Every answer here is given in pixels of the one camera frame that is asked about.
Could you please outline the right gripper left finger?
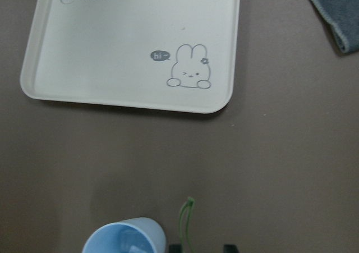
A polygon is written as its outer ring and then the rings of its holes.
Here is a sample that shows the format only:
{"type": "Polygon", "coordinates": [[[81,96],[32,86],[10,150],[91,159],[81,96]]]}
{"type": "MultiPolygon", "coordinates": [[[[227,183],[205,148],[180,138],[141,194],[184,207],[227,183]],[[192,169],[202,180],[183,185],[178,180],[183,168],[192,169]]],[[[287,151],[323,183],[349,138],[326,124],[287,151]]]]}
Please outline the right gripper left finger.
{"type": "Polygon", "coordinates": [[[181,244],[169,245],[169,253],[182,253],[182,245],[181,244]]]}

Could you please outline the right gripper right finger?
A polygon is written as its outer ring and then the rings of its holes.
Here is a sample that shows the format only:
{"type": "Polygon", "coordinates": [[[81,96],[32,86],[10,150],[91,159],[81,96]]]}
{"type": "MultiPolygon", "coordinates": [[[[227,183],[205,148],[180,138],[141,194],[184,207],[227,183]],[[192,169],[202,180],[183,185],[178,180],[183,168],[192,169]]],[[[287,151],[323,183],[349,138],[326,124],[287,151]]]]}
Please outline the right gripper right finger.
{"type": "Polygon", "coordinates": [[[238,253],[238,248],[234,244],[223,245],[223,253],[238,253]]]}

